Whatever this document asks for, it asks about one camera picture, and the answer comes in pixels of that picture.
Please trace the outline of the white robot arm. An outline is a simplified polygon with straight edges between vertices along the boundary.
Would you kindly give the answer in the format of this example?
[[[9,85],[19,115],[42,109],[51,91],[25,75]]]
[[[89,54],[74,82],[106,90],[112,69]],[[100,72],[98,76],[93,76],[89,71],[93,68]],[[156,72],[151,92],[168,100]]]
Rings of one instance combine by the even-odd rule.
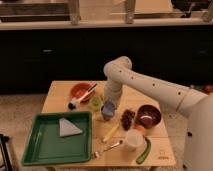
[[[123,85],[127,85],[186,117],[184,171],[213,171],[213,95],[136,73],[126,56],[106,63],[104,74],[104,98],[115,108],[120,104]]]

